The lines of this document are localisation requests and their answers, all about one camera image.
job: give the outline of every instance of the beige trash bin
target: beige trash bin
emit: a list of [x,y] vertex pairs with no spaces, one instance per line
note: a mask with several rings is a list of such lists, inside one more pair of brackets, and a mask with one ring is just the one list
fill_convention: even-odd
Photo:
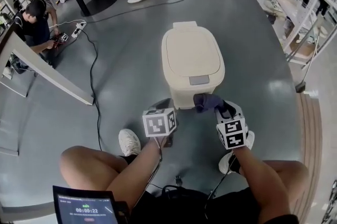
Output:
[[212,33],[196,22],[173,23],[162,41],[163,70],[177,109],[194,107],[193,96],[213,93],[225,65]]

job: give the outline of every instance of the person's hand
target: person's hand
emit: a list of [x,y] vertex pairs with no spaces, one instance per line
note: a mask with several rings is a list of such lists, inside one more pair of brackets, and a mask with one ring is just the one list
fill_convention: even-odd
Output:
[[60,29],[58,29],[58,27],[56,26],[56,27],[54,27],[54,33],[55,33],[55,36],[58,36],[58,35],[60,35]]
[[55,45],[55,41],[53,41],[53,40],[47,41],[46,42],[46,49],[50,50],[54,47],[54,45]]

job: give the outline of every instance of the black hair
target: black hair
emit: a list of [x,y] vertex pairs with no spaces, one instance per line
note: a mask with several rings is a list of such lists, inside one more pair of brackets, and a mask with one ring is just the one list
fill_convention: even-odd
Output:
[[40,19],[46,12],[46,3],[43,0],[33,0],[28,4],[25,12]]

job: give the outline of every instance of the white table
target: white table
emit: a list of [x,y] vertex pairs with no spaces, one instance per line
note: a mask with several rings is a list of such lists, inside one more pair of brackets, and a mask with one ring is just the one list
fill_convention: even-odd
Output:
[[[38,54],[33,52],[33,50],[15,34],[14,26],[15,24],[12,24],[0,38],[0,72],[2,73],[6,67],[6,63],[11,53],[14,53],[31,69],[58,88],[83,103],[92,105],[94,101],[93,97],[67,80],[58,71],[48,65]],[[18,155],[17,151],[8,150],[2,147],[0,147],[0,153]]]

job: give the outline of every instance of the trash can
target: trash can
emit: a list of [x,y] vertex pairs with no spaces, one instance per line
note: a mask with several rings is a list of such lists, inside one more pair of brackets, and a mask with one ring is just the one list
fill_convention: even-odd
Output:
[[214,36],[196,22],[173,23],[163,37],[162,61],[176,109],[193,108],[193,96],[213,93],[225,76]]

